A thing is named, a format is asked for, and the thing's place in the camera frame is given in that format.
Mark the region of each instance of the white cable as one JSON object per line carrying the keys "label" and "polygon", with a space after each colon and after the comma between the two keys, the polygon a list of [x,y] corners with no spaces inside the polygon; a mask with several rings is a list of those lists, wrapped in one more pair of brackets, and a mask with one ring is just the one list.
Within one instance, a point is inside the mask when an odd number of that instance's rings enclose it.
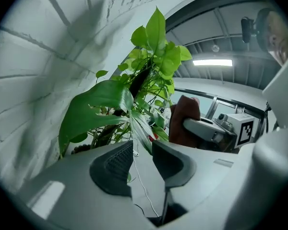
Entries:
{"label": "white cable", "polygon": [[140,183],[141,183],[142,187],[144,188],[145,195],[146,195],[147,199],[149,200],[150,205],[151,205],[151,207],[152,207],[154,213],[156,214],[157,217],[159,217],[159,215],[157,214],[157,212],[155,211],[155,209],[154,209],[154,207],[153,207],[153,203],[152,203],[152,201],[151,201],[151,200],[149,199],[149,197],[147,196],[146,188],[143,186],[143,183],[142,183],[142,181],[141,181],[141,178],[140,178],[140,174],[139,174],[138,168],[136,167],[135,158],[133,158],[133,161],[134,161],[135,169],[136,169],[136,171],[138,172],[138,176],[139,176]]}

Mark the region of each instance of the ceiling beam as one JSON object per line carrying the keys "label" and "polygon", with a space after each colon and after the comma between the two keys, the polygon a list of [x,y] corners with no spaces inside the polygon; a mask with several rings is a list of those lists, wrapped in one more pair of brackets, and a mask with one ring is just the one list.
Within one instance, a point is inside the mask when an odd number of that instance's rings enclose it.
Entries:
{"label": "ceiling beam", "polygon": [[197,48],[195,47],[195,44],[192,44],[192,46],[193,46],[193,48],[194,48],[196,54],[198,54],[198,51],[197,51]]}
{"label": "ceiling beam", "polygon": [[177,73],[178,77],[182,78],[181,73],[179,72],[179,69],[177,69],[176,73]]}
{"label": "ceiling beam", "polygon": [[204,71],[205,72],[205,77],[206,77],[206,79],[208,79],[208,76],[207,76],[207,71]]}
{"label": "ceiling beam", "polygon": [[187,72],[187,74],[188,74],[188,76],[189,76],[189,78],[190,78],[190,77],[191,77],[191,75],[190,75],[190,73],[189,73],[189,71],[188,71],[188,68],[187,68],[187,66],[186,66],[184,63],[182,63],[181,65],[185,67],[185,69],[186,69],[186,72]]}
{"label": "ceiling beam", "polygon": [[[242,33],[230,34],[228,37],[242,37]],[[187,43],[187,44],[185,44],[185,46],[188,46],[191,44],[197,44],[197,43],[201,43],[201,42],[205,42],[205,41],[215,40],[215,39],[221,39],[221,38],[226,38],[226,37],[224,35],[223,36],[212,36],[212,37],[208,37],[208,38],[204,38],[204,39],[200,39],[200,40],[196,40],[196,41]]]}
{"label": "ceiling beam", "polygon": [[179,24],[194,18],[204,12],[211,11],[216,7],[228,6],[229,4],[237,4],[250,1],[265,1],[265,0],[195,0],[184,6],[178,12],[167,19],[166,31],[177,27]]}
{"label": "ceiling beam", "polygon": [[200,74],[200,71],[198,68],[196,68],[197,72],[198,72],[198,76],[200,77],[200,79],[202,78],[201,74]]}
{"label": "ceiling beam", "polygon": [[264,76],[264,66],[262,66],[262,69],[261,69],[260,79],[259,79],[259,82],[258,82],[258,85],[257,85],[258,89],[259,89],[260,84],[261,84],[261,82],[263,80],[263,76]]}
{"label": "ceiling beam", "polygon": [[273,57],[266,52],[247,52],[247,51],[241,51],[241,52],[234,52],[234,51],[228,51],[228,52],[218,52],[218,53],[199,53],[196,55],[193,55],[193,59],[213,59],[216,56],[221,58],[228,58],[228,57],[235,57],[235,56],[242,56],[242,57],[251,57],[251,58],[259,58],[259,59],[268,59],[273,60]]}
{"label": "ceiling beam", "polygon": [[202,53],[202,52],[203,52],[203,50],[202,50],[202,47],[200,46],[200,44],[199,44],[199,43],[197,43],[196,45],[198,46],[198,49],[199,49],[199,50],[198,50],[198,53]]}
{"label": "ceiling beam", "polygon": [[247,66],[247,68],[246,68],[245,85],[248,85],[249,72],[250,72],[250,63],[248,63],[248,66]]}
{"label": "ceiling beam", "polygon": [[207,72],[208,72],[209,79],[211,80],[211,75],[210,75],[209,68],[206,68],[206,69],[207,69]]}
{"label": "ceiling beam", "polygon": [[214,9],[214,14],[215,14],[216,19],[217,19],[217,21],[219,23],[219,26],[221,27],[221,30],[223,32],[224,37],[228,39],[229,49],[231,51],[233,51],[232,42],[231,42],[231,39],[230,39],[230,34],[228,32],[225,20],[224,20],[222,14],[220,12],[220,9],[219,8],[215,8]]}
{"label": "ceiling beam", "polygon": [[223,71],[220,70],[220,73],[221,73],[221,81],[222,81],[222,83],[224,83],[224,81],[223,81]]}
{"label": "ceiling beam", "polygon": [[170,32],[173,34],[173,36],[174,36],[174,38],[177,40],[177,42],[179,42],[180,45],[183,45],[183,44],[181,43],[181,41],[178,39],[178,37],[175,35],[175,33],[173,32],[173,30],[171,30]]}

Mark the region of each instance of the ceiling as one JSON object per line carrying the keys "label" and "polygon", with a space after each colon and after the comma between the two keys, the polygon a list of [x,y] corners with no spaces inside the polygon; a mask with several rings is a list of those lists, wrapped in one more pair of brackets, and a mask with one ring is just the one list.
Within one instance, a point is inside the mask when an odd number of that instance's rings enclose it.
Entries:
{"label": "ceiling", "polygon": [[[184,61],[174,77],[233,82],[263,90],[280,66],[259,48],[255,37],[248,44],[243,43],[240,21],[244,16],[255,19],[258,11],[267,6],[252,1],[216,7],[171,28],[167,40],[186,46],[193,60],[233,60],[233,67],[196,67],[192,60]],[[212,51],[213,45],[219,47],[218,52]]]}

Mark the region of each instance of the potted plant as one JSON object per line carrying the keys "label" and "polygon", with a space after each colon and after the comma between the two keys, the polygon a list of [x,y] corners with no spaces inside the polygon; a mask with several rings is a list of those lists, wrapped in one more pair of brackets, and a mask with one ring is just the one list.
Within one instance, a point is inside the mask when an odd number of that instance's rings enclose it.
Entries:
{"label": "potted plant", "polygon": [[[168,140],[163,130],[165,120],[154,105],[171,104],[173,74],[182,60],[192,56],[186,47],[167,42],[165,34],[165,18],[156,8],[146,27],[140,26],[131,36],[136,48],[118,65],[124,73],[97,83],[107,74],[101,70],[96,73],[96,85],[72,99],[60,126],[61,157],[70,142],[81,142],[88,135],[93,136],[91,149],[129,140],[133,135],[150,154],[148,135],[154,137],[155,133],[161,140]],[[145,115],[155,122],[152,129]]]}

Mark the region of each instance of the fluorescent light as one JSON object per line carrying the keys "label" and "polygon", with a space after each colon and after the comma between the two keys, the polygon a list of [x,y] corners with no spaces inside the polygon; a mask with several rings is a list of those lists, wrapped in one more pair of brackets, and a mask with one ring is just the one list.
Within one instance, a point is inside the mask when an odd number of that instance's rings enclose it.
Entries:
{"label": "fluorescent light", "polygon": [[232,67],[231,59],[199,59],[194,60],[195,66],[228,66]]}

